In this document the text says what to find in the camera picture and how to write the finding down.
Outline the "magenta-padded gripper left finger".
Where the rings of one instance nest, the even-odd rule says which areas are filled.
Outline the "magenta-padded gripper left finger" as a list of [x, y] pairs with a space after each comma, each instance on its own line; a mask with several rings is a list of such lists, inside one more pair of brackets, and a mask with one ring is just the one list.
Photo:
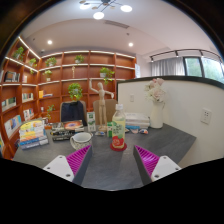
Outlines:
[[91, 157], [92, 146], [88, 145], [68, 156], [57, 156], [44, 167], [44, 170], [81, 185]]

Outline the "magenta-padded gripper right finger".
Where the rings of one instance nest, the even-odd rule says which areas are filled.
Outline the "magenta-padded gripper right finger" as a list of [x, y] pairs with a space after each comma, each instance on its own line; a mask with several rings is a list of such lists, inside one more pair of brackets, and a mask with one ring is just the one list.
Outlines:
[[168, 156], [159, 157], [138, 145], [134, 146], [133, 155], [144, 185], [180, 170], [180, 167]]

